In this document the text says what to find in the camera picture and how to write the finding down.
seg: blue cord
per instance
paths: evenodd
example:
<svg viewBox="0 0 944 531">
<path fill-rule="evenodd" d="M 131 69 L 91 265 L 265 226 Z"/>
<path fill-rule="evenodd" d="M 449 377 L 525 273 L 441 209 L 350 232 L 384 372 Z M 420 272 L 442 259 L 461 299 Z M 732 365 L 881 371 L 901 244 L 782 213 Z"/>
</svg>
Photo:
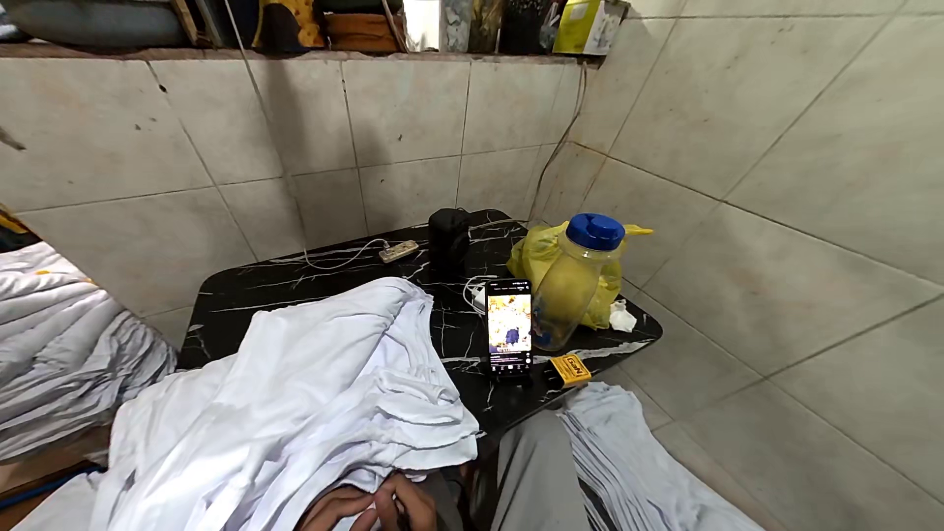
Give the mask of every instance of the blue cord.
<svg viewBox="0 0 944 531">
<path fill-rule="evenodd" d="M 104 470 L 105 469 L 100 467 L 99 465 L 92 465 L 82 470 L 75 471 L 63 478 L 57 479 L 55 481 L 50 481 L 49 483 L 40 485 L 36 488 L 31 488 L 30 490 L 27 490 L 26 492 L 20 492 L 19 494 L 15 494 L 13 496 L 10 496 L 9 498 L 4 498 L 0 500 L 0 510 L 3 510 L 11 505 L 17 505 L 20 502 L 26 501 L 30 498 L 35 498 L 36 496 L 39 496 L 40 494 L 44 494 L 45 492 L 48 492 L 50 490 L 56 490 L 57 488 L 62 487 L 63 485 L 66 484 L 66 482 L 68 482 L 70 479 L 76 477 L 79 474 L 84 474 L 84 473 L 89 473 L 89 472 L 101 472 Z"/>
</svg>

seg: finger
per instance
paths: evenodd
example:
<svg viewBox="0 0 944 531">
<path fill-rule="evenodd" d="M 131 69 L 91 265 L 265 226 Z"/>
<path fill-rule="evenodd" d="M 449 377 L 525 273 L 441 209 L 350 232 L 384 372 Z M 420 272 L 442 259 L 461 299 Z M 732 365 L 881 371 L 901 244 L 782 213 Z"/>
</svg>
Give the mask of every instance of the finger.
<svg viewBox="0 0 944 531">
<path fill-rule="evenodd" d="M 335 490 L 332 490 L 328 494 L 325 494 L 324 496 L 319 498 L 318 501 L 315 502 L 314 505 L 312 505 L 312 507 L 306 511 L 306 515 L 308 515 L 308 518 L 306 519 L 306 523 L 307 523 L 307 520 L 310 520 L 311 518 L 314 517 L 314 515 L 324 510 L 325 505 L 327 505 L 328 502 L 330 502 L 331 500 L 334 500 L 337 498 L 345 498 L 345 499 L 360 498 L 361 496 L 367 496 L 367 495 L 368 494 L 366 492 L 358 488 L 354 488 L 354 487 L 336 488 Z"/>
<path fill-rule="evenodd" d="M 377 515 L 380 518 L 380 529 L 383 531 L 399 531 L 396 523 L 396 505 L 390 496 L 389 489 L 378 490 L 374 493 L 374 504 L 377 505 Z"/>
<path fill-rule="evenodd" d="M 350 531 L 370 531 L 370 528 L 374 526 L 374 522 L 377 521 L 377 510 L 376 509 L 366 509 L 361 516 L 357 517 L 357 520 L 354 521 L 354 524 L 351 525 Z"/>
<path fill-rule="evenodd" d="M 428 507 L 434 506 L 432 498 L 428 497 L 425 492 L 403 474 L 394 474 L 387 478 L 387 482 L 393 485 L 397 499 L 407 508 L 407 512 L 411 513 L 411 516 L 413 510 L 416 510 L 421 505 Z"/>
<path fill-rule="evenodd" d="M 334 524 L 345 516 L 357 514 L 370 506 L 374 498 L 364 494 L 361 498 L 335 498 L 329 501 L 321 511 L 305 522 L 304 531 L 322 531 L 332 529 Z"/>
<path fill-rule="evenodd" d="M 341 519 L 344 516 L 351 516 L 367 509 L 373 501 L 374 498 L 370 494 L 364 494 L 359 498 L 336 498 L 325 506 L 323 512 Z"/>
<path fill-rule="evenodd" d="M 410 517 L 410 527 L 416 531 L 434 529 L 436 524 L 436 503 L 426 492 L 417 487 L 401 473 L 386 479 L 380 486 L 381 491 L 396 494 L 396 500 L 406 508 Z"/>
</svg>

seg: electrical wire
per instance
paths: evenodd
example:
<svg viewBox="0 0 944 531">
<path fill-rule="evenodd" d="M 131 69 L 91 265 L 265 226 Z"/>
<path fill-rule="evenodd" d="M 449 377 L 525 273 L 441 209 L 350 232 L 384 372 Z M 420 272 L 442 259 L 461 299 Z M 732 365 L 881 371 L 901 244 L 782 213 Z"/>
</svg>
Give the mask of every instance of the electrical wire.
<svg viewBox="0 0 944 531">
<path fill-rule="evenodd" d="M 492 225 L 500 225 L 502 223 L 528 223 L 527 219 L 500 219 L 499 221 L 489 221 L 488 223 L 482 223 L 481 225 L 476 225 L 475 227 L 469 227 L 470 231 L 475 229 L 481 229 L 482 227 L 491 227 Z"/>
<path fill-rule="evenodd" d="M 485 282 L 485 283 L 478 283 L 478 284 L 475 284 L 475 285 L 469 285 L 469 284 L 471 284 L 472 281 L 474 281 L 474 280 L 476 280 L 476 279 L 497 279 L 497 278 L 498 278 L 498 275 L 475 275 L 474 277 L 471 277 L 471 278 L 469 278 L 469 280 L 465 281 L 465 285 L 463 286 L 463 300 L 465 301 L 466 304 L 468 304 L 469 306 L 471 306 L 473 310 L 475 310 L 475 313 L 479 314 L 480 316 L 484 316 L 484 315 L 485 315 L 485 311 L 484 311 L 484 310 L 481 310 L 481 309 L 479 309 L 479 308 L 476 307 L 476 305 L 475 305 L 475 296 L 473 296 L 473 297 L 472 297 L 472 300 L 470 301 L 470 300 L 465 296 L 465 293 L 466 293 L 466 292 L 471 292 L 471 291 L 472 291 L 471 288 L 479 288 L 479 289 L 482 289 L 482 288 L 484 288 L 484 286 L 485 286 L 488 282 Z"/>
<path fill-rule="evenodd" d="M 374 238 L 373 240 L 367 242 L 367 243 L 361 248 L 361 250 L 357 251 L 357 254 L 355 254 L 354 256 L 350 257 L 346 262 L 344 262 L 344 263 L 342 263 L 342 264 L 332 265 L 331 267 L 322 267 L 322 266 L 320 266 L 320 265 L 315 265 L 315 264 L 312 264 L 311 262 L 308 262 L 308 254 L 307 254 L 307 253 L 305 254 L 305 262 L 308 262 L 308 265 L 314 267 L 315 269 L 337 269 L 338 267 L 344 267 L 344 266 L 350 264 L 351 262 L 353 262 L 354 259 L 357 258 L 358 256 L 361 256 L 361 253 L 364 252 L 365 250 L 367 250 L 367 248 L 370 247 L 370 244 L 372 244 L 372 243 L 374 243 L 374 242 L 383 242 L 383 248 L 390 248 L 390 243 L 387 242 L 387 240 L 384 240 L 383 238 Z"/>
<path fill-rule="evenodd" d="M 564 145 L 564 141 L 567 139 L 567 135 L 570 134 L 571 128 L 574 127 L 574 124 L 577 122 L 578 116 L 581 115 L 583 110 L 583 100 L 586 99 L 587 93 L 587 65 L 586 63 L 581 65 L 581 83 L 577 87 L 578 92 L 578 103 L 577 110 L 574 112 L 573 118 L 570 119 L 570 124 L 567 125 L 567 128 L 564 129 L 564 134 L 561 135 L 561 140 L 557 141 L 557 145 L 554 147 L 554 150 L 550 153 L 548 161 L 544 164 L 544 169 L 541 170 L 541 177 L 537 180 L 537 188 L 535 190 L 541 190 L 541 184 L 544 182 L 544 174 L 547 173 L 550 163 L 557 158 L 557 154 L 561 151 L 561 146 Z M 531 210 L 528 212 L 528 221 L 533 221 L 535 216 L 534 208 L 537 206 L 538 194 L 534 194 L 534 200 L 531 201 Z"/>
<path fill-rule="evenodd" d="M 399 30 L 396 29 L 396 22 L 394 21 L 394 14 L 390 11 L 390 6 L 387 5 L 387 0 L 380 0 L 383 3 L 383 12 L 387 15 L 387 24 L 390 25 L 390 31 L 394 34 L 394 40 L 396 41 L 396 47 L 402 48 L 404 53 L 410 53 L 410 47 L 407 46 L 406 41 L 403 40 L 403 37 L 400 36 Z"/>
<path fill-rule="evenodd" d="M 276 129 L 273 125 L 272 117 L 269 116 L 269 111 L 265 108 L 265 99 L 262 97 L 262 92 L 259 90 L 259 83 L 256 82 L 256 76 L 252 73 L 252 68 L 249 67 L 249 60 L 245 56 L 245 47 L 243 46 L 243 38 L 240 36 L 239 28 L 236 26 L 236 18 L 233 17 L 232 7 L 229 5 L 229 0 L 223 0 L 223 3 L 227 6 L 227 13 L 229 14 L 229 23 L 233 27 L 233 33 L 236 35 L 236 43 L 239 45 L 239 54 L 243 58 L 243 66 L 245 67 L 245 72 L 249 74 L 249 81 L 252 83 L 252 90 L 256 93 L 256 100 L 259 102 L 259 107 L 262 111 L 262 116 L 265 118 L 265 128 L 269 132 L 269 139 L 272 141 L 273 148 L 276 151 L 276 156 L 278 157 L 278 162 L 282 167 L 281 178 L 285 181 L 286 186 L 289 189 L 289 194 L 292 196 L 292 199 L 295 201 L 295 214 L 298 216 L 298 226 L 301 228 L 301 251 L 302 255 L 305 258 L 305 263 L 315 269 L 336 269 L 341 266 L 346 266 L 354 258 L 357 258 L 361 253 L 368 247 L 370 244 L 380 240 L 384 244 L 384 248 L 389 248 L 390 244 L 382 239 L 377 238 L 371 240 L 367 245 L 363 246 L 361 250 L 354 255 L 353 258 L 344 262 L 341 265 L 333 265 L 331 267 L 321 267 L 319 265 L 312 264 L 312 261 L 308 257 L 308 231 L 305 229 L 305 220 L 301 215 L 301 203 L 298 201 L 298 191 L 295 188 L 295 181 L 292 179 L 292 174 L 289 173 L 288 164 L 285 163 L 285 156 L 282 153 L 282 150 L 279 147 L 279 143 L 276 140 Z"/>
</svg>

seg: smartphone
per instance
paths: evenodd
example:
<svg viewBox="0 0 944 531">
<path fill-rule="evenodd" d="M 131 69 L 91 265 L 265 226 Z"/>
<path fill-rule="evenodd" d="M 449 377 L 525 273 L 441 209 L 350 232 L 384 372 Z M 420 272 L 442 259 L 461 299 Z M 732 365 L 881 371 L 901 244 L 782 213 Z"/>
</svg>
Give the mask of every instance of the smartphone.
<svg viewBox="0 0 944 531">
<path fill-rule="evenodd" d="M 531 374 L 531 282 L 520 279 L 485 285 L 488 354 L 497 378 Z"/>
</svg>

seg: plastic bag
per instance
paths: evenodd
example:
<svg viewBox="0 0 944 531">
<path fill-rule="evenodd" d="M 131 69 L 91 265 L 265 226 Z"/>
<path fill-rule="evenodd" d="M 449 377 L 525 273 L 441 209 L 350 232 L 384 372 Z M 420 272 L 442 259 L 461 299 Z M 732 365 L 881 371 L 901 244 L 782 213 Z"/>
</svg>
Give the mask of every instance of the plastic bag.
<svg viewBox="0 0 944 531">
<path fill-rule="evenodd" d="M 512 247 L 512 256 L 508 259 L 508 270 L 519 279 L 531 281 L 533 289 L 544 280 L 551 265 L 560 256 L 561 250 L 557 247 L 557 236 L 567 229 L 569 221 L 557 227 L 538 225 L 528 231 L 528 235 Z M 650 229 L 642 229 L 636 225 L 624 225 L 627 235 L 648 234 Z M 618 260 L 604 265 L 599 273 L 597 292 L 590 300 L 587 311 L 583 314 L 581 324 L 596 330 L 610 327 L 610 304 L 619 295 L 623 284 L 623 268 Z"/>
</svg>

